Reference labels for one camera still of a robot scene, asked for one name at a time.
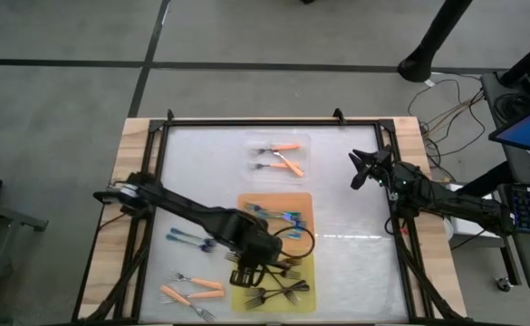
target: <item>gray floor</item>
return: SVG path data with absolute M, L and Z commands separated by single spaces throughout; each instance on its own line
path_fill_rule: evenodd
M 0 1 L 0 58 L 141 60 L 160 0 Z M 313 62 L 395 65 L 418 43 L 441 1 L 173 0 L 158 61 Z M 530 49 L 530 0 L 471 5 L 435 60 L 437 66 L 507 67 Z M 0 312 L 17 324 L 68 321 L 100 211 L 91 192 L 105 187 L 138 69 L 0 67 L 1 201 L 51 221 L 22 234 Z M 462 100 L 477 81 L 455 78 Z M 423 84 L 387 73 L 152 71 L 141 117 L 407 115 Z M 456 86 L 437 85 L 414 103 L 422 120 L 454 106 Z M 493 129 L 484 102 L 477 117 Z M 464 114 L 442 152 L 473 139 Z M 442 165 L 468 181 L 504 159 L 482 137 Z M 436 172 L 436 177 L 443 175 Z M 530 291 L 498 292 L 496 249 L 454 254 L 470 317 L 530 325 Z

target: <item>clear plastic tray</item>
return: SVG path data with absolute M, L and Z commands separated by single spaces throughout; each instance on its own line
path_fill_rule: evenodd
M 269 164 L 284 164 L 270 148 L 299 144 L 298 149 L 279 150 L 286 159 L 303 171 L 299 177 L 290 168 L 275 168 Z M 302 184 L 311 176 L 311 137 L 306 133 L 247 132 L 242 158 L 243 177 L 251 182 Z

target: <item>orange handle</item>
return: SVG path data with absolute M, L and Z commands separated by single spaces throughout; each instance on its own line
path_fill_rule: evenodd
M 168 297 L 176 300 L 177 302 L 184 303 L 186 305 L 190 305 L 190 302 L 188 300 L 184 299 L 183 296 L 178 294 L 176 291 L 168 288 L 168 286 L 166 286 L 166 285 L 160 286 L 159 290 L 162 291 L 164 294 L 166 294 Z
M 290 144 L 290 145 L 272 146 L 271 149 L 272 150 L 288 150 L 288 149 L 298 149 L 300 147 L 301 147 L 301 144 L 297 143 L 297 144 Z
M 299 162 L 293 162 L 293 164 L 298 168 L 301 166 Z M 289 166 L 287 166 L 285 163 L 273 163 L 270 164 L 270 166 L 271 168 L 289 168 Z
M 283 162 L 295 173 L 295 175 L 297 175 L 298 177 L 304 176 L 303 171 L 301 171 L 301 169 L 299 169 L 293 162 L 282 156 L 279 156 L 279 158 L 283 160 Z
M 201 280 L 201 279 L 190 279 L 191 282 L 196 283 L 198 285 L 204 285 L 206 287 L 209 287 L 211 289 L 217 289 L 217 290 L 223 290 L 222 284 L 218 282 L 210 282 L 207 280 Z
M 209 291 L 209 292 L 200 292 L 190 294 L 189 299 L 205 299 L 205 298 L 222 298 L 225 296 L 225 292 L 222 290 Z

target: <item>yellow tray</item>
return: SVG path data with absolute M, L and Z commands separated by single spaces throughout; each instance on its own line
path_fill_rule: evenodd
M 307 223 L 307 229 L 315 234 L 313 223 L 313 201 L 308 193 L 288 193 L 288 194 L 243 194 L 238 197 L 238 208 L 245 209 L 245 204 L 255 204 L 262 208 L 273 211 L 297 211 L 301 212 L 301 218 Z M 288 226 L 282 221 L 269 222 L 269 232 L 272 234 L 276 230 Z M 283 250 L 288 254 L 304 254 L 311 247 L 312 240 L 307 233 L 303 233 L 301 240 L 283 240 Z M 293 267 L 291 270 L 301 273 L 301 280 L 306 280 L 311 287 L 309 292 L 295 292 L 301 299 L 299 304 L 293 305 L 282 294 L 278 294 L 267 300 L 262 306 L 246 310 L 245 302 L 253 297 L 245 296 L 245 288 L 233 286 L 232 289 L 232 310 L 234 312 L 314 312 L 316 309 L 315 298 L 315 277 L 313 254 L 305 257 L 303 263 Z M 271 267 L 271 271 L 280 271 Z M 276 275 L 276 278 L 284 285 L 290 286 L 299 280 L 290 280 Z M 266 275 L 258 287 L 266 289 L 279 289 L 279 284 L 271 275 Z

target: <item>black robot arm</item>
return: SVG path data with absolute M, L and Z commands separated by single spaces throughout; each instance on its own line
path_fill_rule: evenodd
M 426 211 L 455 216 L 479 224 L 499 236 L 511 235 L 514 224 L 506 206 L 493 199 L 461 195 L 426 177 L 419 167 L 407 162 L 393 163 L 387 146 L 377 153 L 353 150 L 349 154 L 358 173 L 352 188 L 359 189 L 366 178 L 376 179 L 388 189 L 400 218 L 412 218 Z
M 157 206 L 202 226 L 219 243 L 238 257 L 237 270 L 230 282 L 238 286 L 254 286 L 258 266 L 278 265 L 283 242 L 267 232 L 268 223 L 238 209 L 206 207 L 167 190 L 153 176 L 132 173 L 121 189 L 96 192 L 103 204 L 120 202 L 122 212 L 135 215 Z

